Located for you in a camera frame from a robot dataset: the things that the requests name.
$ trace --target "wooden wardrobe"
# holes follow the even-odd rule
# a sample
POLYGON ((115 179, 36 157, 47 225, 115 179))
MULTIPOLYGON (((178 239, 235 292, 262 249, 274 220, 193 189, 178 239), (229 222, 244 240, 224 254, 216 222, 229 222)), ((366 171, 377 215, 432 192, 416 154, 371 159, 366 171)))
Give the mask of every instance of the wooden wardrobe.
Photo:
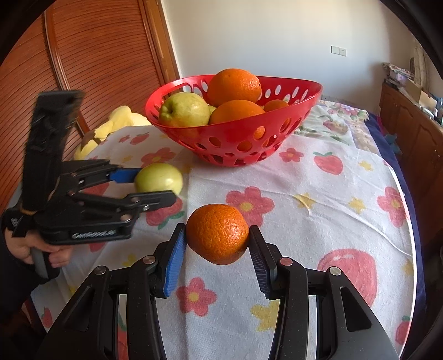
POLYGON ((128 105, 144 114, 148 96, 178 78, 156 0, 57 0, 22 35, 0 66, 0 211, 20 182, 37 94, 86 93, 65 159, 81 137, 128 105))

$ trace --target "red plastic fruit bowl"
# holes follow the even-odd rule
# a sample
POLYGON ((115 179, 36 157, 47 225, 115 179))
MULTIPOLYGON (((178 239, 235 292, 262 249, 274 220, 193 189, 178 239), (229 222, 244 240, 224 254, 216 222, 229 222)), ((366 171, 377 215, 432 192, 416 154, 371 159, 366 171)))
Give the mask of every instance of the red plastic fruit bowl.
POLYGON ((172 140, 192 150, 203 160, 221 166, 254 164, 272 155, 306 118, 323 90, 314 81, 258 76, 263 90, 258 105, 281 99, 290 106, 214 125, 176 128, 159 123, 159 109, 166 95, 188 86, 208 101, 207 84, 213 76, 191 76, 163 85, 149 97, 145 110, 149 121, 172 140), (264 135, 255 139, 254 133, 260 126, 265 128, 264 135))

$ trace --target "bedspread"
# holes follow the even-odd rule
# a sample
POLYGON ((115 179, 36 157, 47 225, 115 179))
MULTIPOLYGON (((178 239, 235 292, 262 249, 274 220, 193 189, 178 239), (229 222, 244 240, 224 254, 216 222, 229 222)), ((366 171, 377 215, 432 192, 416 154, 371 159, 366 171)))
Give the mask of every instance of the bedspread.
MULTIPOLYGON (((112 134, 90 158, 107 158, 125 167, 168 162, 184 174, 184 188, 172 207, 142 214, 131 239, 75 247, 61 275, 32 294, 43 325, 52 325, 95 266, 130 266, 152 254, 199 206, 227 203, 237 207, 249 225, 258 225, 265 240, 284 256, 308 268, 342 268, 400 353, 416 286, 403 192, 392 168, 378 155, 334 142, 291 135, 264 161, 223 168, 203 163, 152 126, 112 134)), ((134 187, 108 183, 90 191, 121 197, 134 187)), ((260 292, 248 251, 234 264, 216 266, 188 248, 178 289, 157 306, 168 359, 268 357, 278 301, 268 302, 260 292)), ((315 358, 311 310, 308 359, 315 358)), ((118 334, 123 360, 125 312, 122 297, 118 334)))
POLYGON ((379 155, 378 147, 365 125, 368 118, 369 114, 365 110, 320 100, 294 133, 327 142, 339 142, 379 155))

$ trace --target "yellow stuffed toy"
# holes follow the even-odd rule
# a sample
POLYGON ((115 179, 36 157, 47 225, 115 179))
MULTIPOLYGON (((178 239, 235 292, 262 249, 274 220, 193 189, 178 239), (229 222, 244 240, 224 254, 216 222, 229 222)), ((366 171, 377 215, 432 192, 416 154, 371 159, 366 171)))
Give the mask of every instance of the yellow stuffed toy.
POLYGON ((133 113, 129 106, 119 106, 109 114, 107 122, 85 134, 82 143, 75 150, 74 160, 83 160, 99 143, 104 141, 109 134, 121 128, 126 126, 147 125, 151 125, 151 123, 143 115, 133 113))

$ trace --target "wooden door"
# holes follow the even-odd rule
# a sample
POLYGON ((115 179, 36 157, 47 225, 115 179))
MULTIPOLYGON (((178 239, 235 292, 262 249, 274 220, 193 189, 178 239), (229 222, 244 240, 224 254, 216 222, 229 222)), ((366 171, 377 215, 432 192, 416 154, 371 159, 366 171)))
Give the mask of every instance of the wooden door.
POLYGON ((412 120, 419 123, 417 135, 410 140, 410 153, 400 164, 414 204, 419 206, 440 171, 443 146, 442 135, 431 120, 424 117, 412 120))
POLYGON ((20 181, 23 147, 39 92, 86 92, 78 122, 81 131, 74 130, 66 144, 65 159, 70 159, 81 135, 105 122, 111 110, 128 105, 144 114, 149 95, 176 78, 157 3, 57 0, 0 66, 0 212, 20 181))
MULTIPOLYGON (((41 91, 56 89, 46 52, 43 20, 39 17, 0 66, 0 211, 8 204, 21 178, 35 98, 41 91)), ((80 137, 73 133, 71 140, 78 144, 80 137)))
POLYGON ((399 110, 398 95, 386 84, 383 85, 381 93, 380 109, 380 118, 383 126, 390 134, 395 134, 399 110))
POLYGON ((424 248, 432 245, 435 235, 443 228, 443 168, 436 174, 434 181, 416 206, 420 241, 424 248))
POLYGON ((69 86, 86 92, 81 112, 90 129, 120 105, 144 113, 164 79, 137 0, 57 0, 46 16, 69 86))

